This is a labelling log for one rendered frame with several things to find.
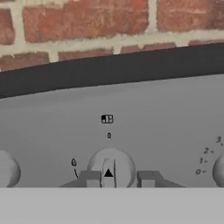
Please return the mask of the grey stove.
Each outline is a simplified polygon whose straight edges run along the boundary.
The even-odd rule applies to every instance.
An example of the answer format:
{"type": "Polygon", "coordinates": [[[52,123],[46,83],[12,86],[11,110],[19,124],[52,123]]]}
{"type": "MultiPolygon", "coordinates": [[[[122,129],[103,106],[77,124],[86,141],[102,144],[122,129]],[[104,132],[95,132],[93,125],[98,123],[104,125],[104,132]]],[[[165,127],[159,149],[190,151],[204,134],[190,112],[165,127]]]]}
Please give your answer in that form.
{"type": "Polygon", "coordinates": [[[116,148],[138,171],[211,187],[224,154],[224,43],[0,72],[0,150],[22,187],[59,187],[116,148]]]}

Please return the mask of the plain grey stove knob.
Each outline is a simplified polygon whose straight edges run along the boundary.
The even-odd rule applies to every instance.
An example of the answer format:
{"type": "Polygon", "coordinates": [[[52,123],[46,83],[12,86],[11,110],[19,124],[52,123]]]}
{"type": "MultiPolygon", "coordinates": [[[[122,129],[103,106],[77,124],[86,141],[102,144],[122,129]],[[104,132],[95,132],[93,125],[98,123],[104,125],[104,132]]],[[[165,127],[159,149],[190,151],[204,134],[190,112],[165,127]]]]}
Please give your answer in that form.
{"type": "Polygon", "coordinates": [[[0,187],[14,187],[20,180],[18,161],[5,150],[0,150],[0,187]]]}
{"type": "Polygon", "coordinates": [[[213,180],[218,187],[224,187],[224,155],[219,156],[213,164],[213,180]]]}

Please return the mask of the grey knob with black triangle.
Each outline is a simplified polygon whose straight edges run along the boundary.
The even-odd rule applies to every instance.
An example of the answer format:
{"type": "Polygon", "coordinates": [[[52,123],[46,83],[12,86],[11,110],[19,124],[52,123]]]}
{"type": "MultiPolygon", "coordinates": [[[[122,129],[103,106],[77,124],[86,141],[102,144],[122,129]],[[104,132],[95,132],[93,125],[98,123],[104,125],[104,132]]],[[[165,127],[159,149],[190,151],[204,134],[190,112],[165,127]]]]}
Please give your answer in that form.
{"type": "Polygon", "coordinates": [[[136,177],[132,157],[116,148],[98,150],[90,158],[87,169],[101,173],[103,188],[131,187],[136,177]]]}

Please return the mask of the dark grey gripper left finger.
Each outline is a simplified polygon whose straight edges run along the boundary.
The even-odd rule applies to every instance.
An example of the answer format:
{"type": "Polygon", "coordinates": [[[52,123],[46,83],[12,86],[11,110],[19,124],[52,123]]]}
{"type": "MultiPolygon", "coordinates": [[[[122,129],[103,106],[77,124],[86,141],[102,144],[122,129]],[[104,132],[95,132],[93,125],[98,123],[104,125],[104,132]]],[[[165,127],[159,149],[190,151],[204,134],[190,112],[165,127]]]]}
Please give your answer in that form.
{"type": "Polygon", "coordinates": [[[102,174],[99,171],[82,171],[80,176],[73,181],[63,185],[63,187],[101,187],[102,174]]]}

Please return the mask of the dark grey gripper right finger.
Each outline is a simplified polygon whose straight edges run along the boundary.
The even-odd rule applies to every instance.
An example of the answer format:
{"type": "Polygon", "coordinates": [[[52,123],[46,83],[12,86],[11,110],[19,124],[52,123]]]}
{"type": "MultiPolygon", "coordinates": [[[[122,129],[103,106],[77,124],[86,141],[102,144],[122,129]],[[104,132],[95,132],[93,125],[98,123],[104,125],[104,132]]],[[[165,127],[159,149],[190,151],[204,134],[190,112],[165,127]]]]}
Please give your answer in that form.
{"type": "Polygon", "coordinates": [[[137,186],[143,187],[181,187],[180,184],[165,179],[159,171],[138,171],[136,173],[137,186]]]}

